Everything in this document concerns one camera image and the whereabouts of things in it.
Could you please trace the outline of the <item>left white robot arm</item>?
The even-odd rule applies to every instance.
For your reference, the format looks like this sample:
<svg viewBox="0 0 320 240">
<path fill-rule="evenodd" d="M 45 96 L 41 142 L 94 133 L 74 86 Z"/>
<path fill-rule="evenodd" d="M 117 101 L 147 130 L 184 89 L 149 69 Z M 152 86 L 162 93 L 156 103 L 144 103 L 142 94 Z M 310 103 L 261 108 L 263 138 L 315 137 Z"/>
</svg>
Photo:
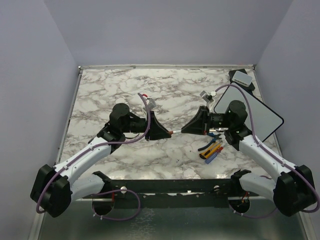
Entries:
<svg viewBox="0 0 320 240">
<path fill-rule="evenodd" d="M 89 195 L 103 198 L 111 190 L 104 176 L 93 173 L 86 179 L 81 175 L 95 163 L 108 157 L 122 145 L 131 145 L 146 139 L 156 141 L 171 137 L 169 131 L 155 117 L 152 98 L 143 100 L 144 117 L 138 117 L 125 103 L 117 103 L 109 121 L 78 153 L 54 166 L 43 165 L 37 172 L 30 198 L 36 203 L 38 214 L 60 216 L 72 201 Z"/>
</svg>

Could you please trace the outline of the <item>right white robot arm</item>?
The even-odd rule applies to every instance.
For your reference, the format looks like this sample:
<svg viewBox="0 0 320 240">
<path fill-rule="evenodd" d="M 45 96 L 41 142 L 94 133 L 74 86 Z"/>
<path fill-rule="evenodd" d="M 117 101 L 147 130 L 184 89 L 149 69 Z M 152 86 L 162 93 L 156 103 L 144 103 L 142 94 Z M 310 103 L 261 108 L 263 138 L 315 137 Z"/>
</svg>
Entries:
<svg viewBox="0 0 320 240">
<path fill-rule="evenodd" d="M 200 106 L 181 132 L 205 135 L 210 129 L 226 128 L 224 137 L 227 143 L 250 157 L 269 174 L 270 178 L 255 175 L 249 170 L 235 173 L 229 184 L 234 195 L 253 192 L 272 201 L 287 217 L 298 212 L 308 213 L 308 207 L 313 204 L 316 207 L 312 211 L 318 211 L 320 196 L 315 190 L 312 171 L 305 165 L 297 166 L 285 160 L 261 142 L 253 130 L 245 125 L 250 113 L 239 100 L 233 100 L 225 113 L 211 113 L 206 106 Z"/>
</svg>

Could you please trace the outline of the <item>white red marker pen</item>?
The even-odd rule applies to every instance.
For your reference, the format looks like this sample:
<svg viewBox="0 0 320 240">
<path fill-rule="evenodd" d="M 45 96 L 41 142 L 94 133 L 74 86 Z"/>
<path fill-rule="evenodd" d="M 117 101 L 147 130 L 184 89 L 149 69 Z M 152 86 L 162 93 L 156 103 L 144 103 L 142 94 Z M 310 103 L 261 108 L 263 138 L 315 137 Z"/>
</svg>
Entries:
<svg viewBox="0 0 320 240">
<path fill-rule="evenodd" d="M 179 134 L 179 133 L 181 133 L 182 132 L 182 130 L 181 129 L 178 129 L 178 130 L 172 130 L 173 131 L 173 134 Z"/>
</svg>

